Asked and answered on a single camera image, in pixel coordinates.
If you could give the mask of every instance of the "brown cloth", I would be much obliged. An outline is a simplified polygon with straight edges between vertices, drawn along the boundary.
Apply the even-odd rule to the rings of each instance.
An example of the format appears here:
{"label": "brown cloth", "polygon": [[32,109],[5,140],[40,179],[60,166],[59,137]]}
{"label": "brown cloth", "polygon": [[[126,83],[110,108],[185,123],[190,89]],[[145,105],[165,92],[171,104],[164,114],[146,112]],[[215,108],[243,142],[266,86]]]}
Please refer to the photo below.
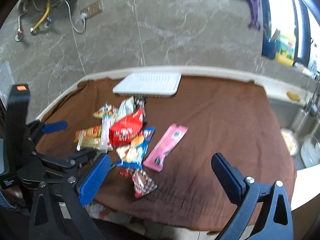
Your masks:
{"label": "brown cloth", "polygon": [[[37,150],[66,158],[76,150],[75,131],[101,123],[92,117],[106,102],[119,106],[126,97],[112,88],[120,80],[81,82],[45,115],[44,121],[66,120],[65,131],[45,135]],[[176,95],[148,98],[148,124],[156,131],[149,144],[154,148],[172,123],[188,132],[164,161],[161,172],[145,168],[158,184],[150,194],[135,199],[133,182],[112,169],[95,199],[132,216],[191,230],[220,231],[236,209],[211,169],[211,158],[221,152],[244,176],[261,183],[281,180],[291,199],[296,172],[280,134],[277,119],[262,87],[252,82],[183,76]],[[118,160],[115,152],[110,153]],[[256,208],[253,224],[260,209]]]}

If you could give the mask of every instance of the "blue gripper pad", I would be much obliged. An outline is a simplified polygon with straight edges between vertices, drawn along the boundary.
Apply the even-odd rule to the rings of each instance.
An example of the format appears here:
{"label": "blue gripper pad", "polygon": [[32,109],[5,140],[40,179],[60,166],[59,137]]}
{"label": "blue gripper pad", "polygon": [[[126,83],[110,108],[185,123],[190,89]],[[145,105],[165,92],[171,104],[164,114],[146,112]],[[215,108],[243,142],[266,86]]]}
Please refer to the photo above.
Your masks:
{"label": "blue gripper pad", "polygon": [[49,123],[46,126],[44,126],[41,131],[44,134],[53,133],[65,130],[68,127],[68,123],[66,121],[60,121],[60,122],[54,122]]}
{"label": "blue gripper pad", "polygon": [[239,205],[246,191],[244,176],[221,153],[212,156],[211,167],[231,203]]}
{"label": "blue gripper pad", "polygon": [[110,170],[110,156],[103,153],[101,154],[103,155],[102,158],[98,161],[84,182],[78,187],[79,201],[83,207],[84,205],[92,202],[99,187]]}

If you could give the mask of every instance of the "white tray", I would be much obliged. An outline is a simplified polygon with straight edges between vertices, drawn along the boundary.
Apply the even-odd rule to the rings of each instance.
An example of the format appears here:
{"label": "white tray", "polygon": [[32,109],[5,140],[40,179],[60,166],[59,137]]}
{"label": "white tray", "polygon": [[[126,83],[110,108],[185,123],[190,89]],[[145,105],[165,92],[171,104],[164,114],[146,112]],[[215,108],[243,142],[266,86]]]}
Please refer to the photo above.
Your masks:
{"label": "white tray", "polygon": [[172,96],[177,90],[181,73],[132,73],[113,88],[122,95]]}

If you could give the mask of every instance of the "gray marble wall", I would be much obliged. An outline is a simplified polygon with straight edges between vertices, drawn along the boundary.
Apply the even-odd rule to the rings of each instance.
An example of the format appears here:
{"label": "gray marble wall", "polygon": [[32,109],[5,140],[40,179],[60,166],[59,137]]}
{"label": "gray marble wall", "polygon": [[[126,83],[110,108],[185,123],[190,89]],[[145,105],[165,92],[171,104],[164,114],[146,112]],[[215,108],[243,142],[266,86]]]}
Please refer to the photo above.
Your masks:
{"label": "gray marble wall", "polygon": [[[70,0],[73,21],[96,0]],[[44,8],[45,0],[36,0]],[[36,36],[29,28],[41,17],[30,2],[22,17],[24,39],[14,40],[18,10],[0,30],[0,97],[28,83],[34,118],[86,74],[149,65],[204,65],[258,73],[311,90],[314,82],[261,57],[262,31],[248,29],[247,0],[102,0],[103,13],[87,20],[84,34],[70,25],[68,8],[51,11],[55,22]]]}

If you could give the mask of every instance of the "snack bag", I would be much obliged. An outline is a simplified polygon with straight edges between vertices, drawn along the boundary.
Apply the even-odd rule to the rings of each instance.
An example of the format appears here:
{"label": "snack bag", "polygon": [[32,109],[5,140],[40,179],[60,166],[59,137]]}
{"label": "snack bag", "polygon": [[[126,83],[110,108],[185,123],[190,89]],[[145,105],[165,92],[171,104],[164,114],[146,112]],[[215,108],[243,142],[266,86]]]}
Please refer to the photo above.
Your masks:
{"label": "snack bag", "polygon": [[78,142],[81,136],[89,137],[89,138],[100,137],[101,125],[94,126],[85,130],[76,131],[75,140],[73,142]]}
{"label": "snack bag", "polygon": [[81,151],[84,148],[94,148],[96,150],[99,150],[100,146],[100,138],[89,138],[85,136],[81,136],[78,145],[77,145],[77,151]]}
{"label": "snack bag", "polygon": [[135,198],[145,196],[158,187],[142,169],[126,168],[125,171],[121,171],[120,174],[126,178],[132,178]]}
{"label": "snack bag", "polygon": [[114,114],[118,113],[118,108],[115,106],[106,103],[104,106],[102,106],[98,111],[93,113],[93,117],[105,119],[108,116],[113,116]]}
{"label": "snack bag", "polygon": [[132,114],[138,109],[134,109],[134,97],[123,100],[119,106],[116,122],[124,118],[125,116]]}
{"label": "snack bag", "polygon": [[135,138],[142,128],[143,109],[140,108],[133,114],[129,114],[114,123],[109,130],[111,145],[118,147],[123,143],[129,143]]}
{"label": "snack bag", "polygon": [[163,167],[164,159],[182,139],[187,130],[188,128],[182,125],[176,125],[175,123],[170,125],[155,148],[145,159],[143,165],[154,171],[160,172]]}
{"label": "snack bag", "polygon": [[142,107],[143,109],[143,123],[147,123],[146,111],[144,109],[144,105],[147,101],[147,97],[134,97],[134,111],[137,111]]}
{"label": "snack bag", "polygon": [[102,152],[113,151],[113,147],[109,139],[109,130],[110,127],[115,123],[115,116],[116,115],[107,116],[102,120],[102,131],[100,139],[100,151]]}
{"label": "snack bag", "polygon": [[154,131],[154,127],[142,129],[130,145],[118,147],[116,151],[121,160],[116,162],[116,166],[142,169],[142,160]]}

